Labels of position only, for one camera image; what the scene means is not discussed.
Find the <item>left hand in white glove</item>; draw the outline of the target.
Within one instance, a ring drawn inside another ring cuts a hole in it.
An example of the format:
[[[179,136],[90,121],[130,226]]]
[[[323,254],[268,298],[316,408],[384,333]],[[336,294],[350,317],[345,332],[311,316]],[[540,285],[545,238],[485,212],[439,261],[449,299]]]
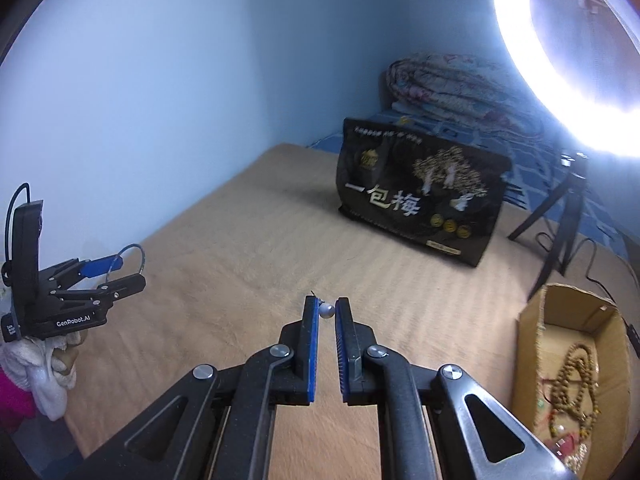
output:
[[[76,360],[87,332],[80,330],[48,339],[26,337],[1,345],[1,369],[51,422],[61,419],[67,393],[76,385]]]

